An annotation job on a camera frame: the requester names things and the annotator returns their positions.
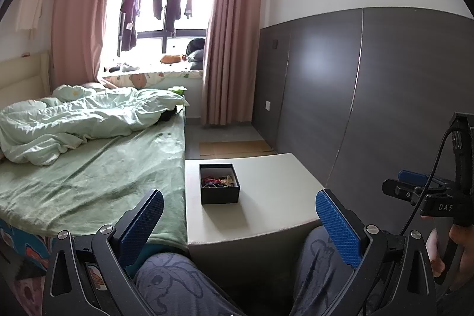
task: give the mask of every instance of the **cream headboard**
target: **cream headboard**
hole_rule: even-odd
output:
[[[48,52],[0,62],[0,109],[50,95]]]

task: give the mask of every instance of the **leg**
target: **leg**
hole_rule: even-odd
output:
[[[314,229],[307,237],[297,266],[294,305],[290,316],[322,315],[348,281],[353,269],[346,265],[326,229]],[[368,313],[378,301],[381,283],[367,301]]]
[[[138,270],[134,281],[158,316],[244,316],[191,260],[179,254],[162,253],[150,257]]]

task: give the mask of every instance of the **black box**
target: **black box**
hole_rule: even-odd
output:
[[[202,187],[205,177],[220,178],[231,175],[233,187]],[[201,204],[235,204],[238,202],[240,185],[232,164],[202,164],[199,165],[199,183],[201,185]]]

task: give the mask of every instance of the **gray wall panel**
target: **gray wall panel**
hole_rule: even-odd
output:
[[[276,150],[293,153],[322,184],[347,125],[361,33],[361,9],[293,21]]]
[[[359,79],[328,187],[368,224],[398,232],[412,207],[382,194],[400,169],[429,173],[455,111],[474,113],[474,21],[411,8],[364,9]],[[448,141],[438,175],[454,177]],[[431,223],[416,219],[426,233]]]
[[[260,33],[252,125],[273,148],[283,101],[290,38],[291,23],[267,27]],[[270,102],[270,111],[265,109],[266,101]]]

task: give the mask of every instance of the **window frame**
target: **window frame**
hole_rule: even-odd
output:
[[[124,30],[124,21],[125,21],[125,14],[120,12],[120,19],[118,22],[118,42],[117,42],[117,56],[120,57],[121,48],[122,48],[122,34]],[[174,38],[179,37],[202,37],[205,38],[207,34],[207,30],[205,29],[176,29],[176,35]],[[138,31],[137,32],[137,39],[141,38],[161,38],[161,49],[162,54],[166,54],[167,49],[167,39],[171,38],[171,33],[166,30],[151,30],[151,31]]]

